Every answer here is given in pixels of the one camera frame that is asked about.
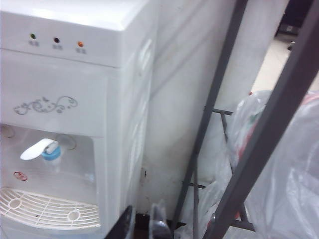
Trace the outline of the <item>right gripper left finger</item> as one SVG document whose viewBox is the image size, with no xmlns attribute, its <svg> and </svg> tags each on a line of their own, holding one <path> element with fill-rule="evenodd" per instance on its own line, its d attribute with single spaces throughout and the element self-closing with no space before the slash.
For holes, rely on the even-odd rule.
<svg viewBox="0 0 319 239">
<path fill-rule="evenodd" d="M 106 235 L 106 239 L 132 239 L 133 237 L 134 208 L 129 205 Z"/>
</svg>

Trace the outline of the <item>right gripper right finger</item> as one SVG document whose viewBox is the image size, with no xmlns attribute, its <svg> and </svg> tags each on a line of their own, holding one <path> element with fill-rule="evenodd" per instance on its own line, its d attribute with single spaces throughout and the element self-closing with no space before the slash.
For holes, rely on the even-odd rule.
<svg viewBox="0 0 319 239">
<path fill-rule="evenodd" d="M 166 221 L 166 210 L 164 200 L 153 203 L 149 220 L 150 239 L 172 239 L 172 233 Z"/>
</svg>

